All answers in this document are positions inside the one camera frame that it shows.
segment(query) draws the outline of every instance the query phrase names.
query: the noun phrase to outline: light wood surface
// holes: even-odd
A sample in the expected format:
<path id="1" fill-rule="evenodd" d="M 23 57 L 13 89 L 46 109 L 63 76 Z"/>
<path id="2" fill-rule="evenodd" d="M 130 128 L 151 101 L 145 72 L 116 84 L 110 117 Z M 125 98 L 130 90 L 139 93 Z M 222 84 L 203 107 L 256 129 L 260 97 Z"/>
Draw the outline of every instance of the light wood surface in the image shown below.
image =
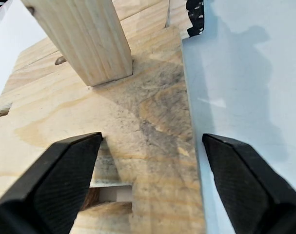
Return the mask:
<path id="1" fill-rule="evenodd" d="M 136 36 L 145 37 L 152 32 L 164 29 L 167 21 L 168 7 L 168 0 L 162 0 L 138 14 L 131 15 L 122 20 L 121 25 L 126 38 L 130 40 Z M 9 77 L 3 93 L 35 81 L 51 73 L 51 71 L 58 70 L 58 68 L 55 67 L 55 61 L 60 56 L 61 53 L 58 52 L 57 48 L 49 39 L 44 39 L 23 51 L 17 60 L 17 65 L 21 68 L 15 70 Z M 36 73 L 29 73 L 30 70 L 34 69 L 37 69 Z"/>
<path id="2" fill-rule="evenodd" d="M 181 39 L 189 38 L 187 29 L 193 27 L 186 10 L 187 0 L 170 0 L 169 25 L 180 31 Z"/>
<path id="3" fill-rule="evenodd" d="M 133 73 L 133 59 L 111 0 L 22 0 L 86 85 Z"/>
<path id="4" fill-rule="evenodd" d="M 119 20 L 126 19 L 144 9 L 149 8 L 161 0 L 112 0 Z"/>
<path id="5" fill-rule="evenodd" d="M 45 38 L 19 54 L 19 58 L 13 71 L 30 65 L 31 63 L 36 62 L 46 56 L 49 56 L 56 51 L 58 51 L 58 49 L 52 43 L 50 38 Z"/>
<path id="6" fill-rule="evenodd" d="M 87 87 L 66 62 L 0 96 L 0 196 L 51 143 L 101 131 L 91 186 L 132 184 L 133 202 L 81 212 L 72 233 L 204 234 L 180 43 L 172 27 L 139 35 L 128 78 Z"/>

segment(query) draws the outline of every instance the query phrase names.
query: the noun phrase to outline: white surface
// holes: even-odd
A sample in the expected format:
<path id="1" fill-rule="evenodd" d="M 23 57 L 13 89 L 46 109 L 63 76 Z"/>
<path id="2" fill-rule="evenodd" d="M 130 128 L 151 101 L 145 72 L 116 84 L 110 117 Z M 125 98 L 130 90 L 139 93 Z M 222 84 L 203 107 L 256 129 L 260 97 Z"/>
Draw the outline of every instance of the white surface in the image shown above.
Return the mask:
<path id="1" fill-rule="evenodd" d="M 183 45 L 208 233 L 232 234 L 201 137 L 251 144 L 296 189 L 296 0 L 207 0 Z"/>
<path id="2" fill-rule="evenodd" d="M 20 52 L 45 37 L 21 1 L 14 0 L 0 24 L 0 94 Z"/>

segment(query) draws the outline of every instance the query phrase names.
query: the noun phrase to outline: plywood board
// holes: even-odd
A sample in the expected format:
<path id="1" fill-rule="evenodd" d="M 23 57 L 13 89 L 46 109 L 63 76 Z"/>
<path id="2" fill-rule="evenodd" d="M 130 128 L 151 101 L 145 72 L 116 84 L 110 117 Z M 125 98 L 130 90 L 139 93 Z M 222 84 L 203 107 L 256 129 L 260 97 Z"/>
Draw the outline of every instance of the plywood board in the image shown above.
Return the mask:
<path id="1" fill-rule="evenodd" d="M 0 108 L 12 103 L 0 117 L 0 196 L 51 143 L 101 131 L 91 186 L 132 184 L 132 208 L 118 203 L 109 212 L 102 204 L 79 214 L 72 232 L 203 234 L 179 32 L 171 27 L 129 44 L 128 78 L 91 88 L 64 63 L 0 96 Z"/>

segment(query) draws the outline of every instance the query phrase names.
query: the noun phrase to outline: hole in wood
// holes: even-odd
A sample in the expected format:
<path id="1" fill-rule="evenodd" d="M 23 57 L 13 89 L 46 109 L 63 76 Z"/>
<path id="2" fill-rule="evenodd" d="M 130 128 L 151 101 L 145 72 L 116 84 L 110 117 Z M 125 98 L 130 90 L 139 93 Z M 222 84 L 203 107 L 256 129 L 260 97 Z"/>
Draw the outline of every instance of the hole in wood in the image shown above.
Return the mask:
<path id="1" fill-rule="evenodd" d="M 12 103 L 8 103 L 8 104 L 0 107 L 0 117 L 6 116 L 7 114 L 9 114 L 11 106 L 12 106 Z"/>
<path id="2" fill-rule="evenodd" d="M 114 186 L 103 188 L 89 188 L 88 194 L 81 208 L 81 211 L 108 202 L 132 202 L 133 187 Z"/>
<path id="3" fill-rule="evenodd" d="M 27 6 L 26 8 L 29 10 L 29 12 L 31 13 L 31 15 L 33 16 L 34 13 L 35 13 L 35 8 L 33 6 Z"/>
<path id="4" fill-rule="evenodd" d="M 61 57 L 57 58 L 55 65 L 58 66 L 60 64 L 63 64 L 64 62 L 66 62 L 66 59 L 65 59 L 65 57 L 61 56 Z"/>

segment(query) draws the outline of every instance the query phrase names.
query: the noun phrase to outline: wooden peg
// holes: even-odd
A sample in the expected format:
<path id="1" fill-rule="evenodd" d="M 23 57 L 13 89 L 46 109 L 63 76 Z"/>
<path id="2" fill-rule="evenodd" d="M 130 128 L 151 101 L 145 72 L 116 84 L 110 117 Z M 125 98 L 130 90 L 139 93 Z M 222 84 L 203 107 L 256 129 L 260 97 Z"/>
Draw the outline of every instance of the wooden peg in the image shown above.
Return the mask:
<path id="1" fill-rule="evenodd" d="M 86 85 L 130 76 L 133 60 L 111 0 L 22 0 Z"/>

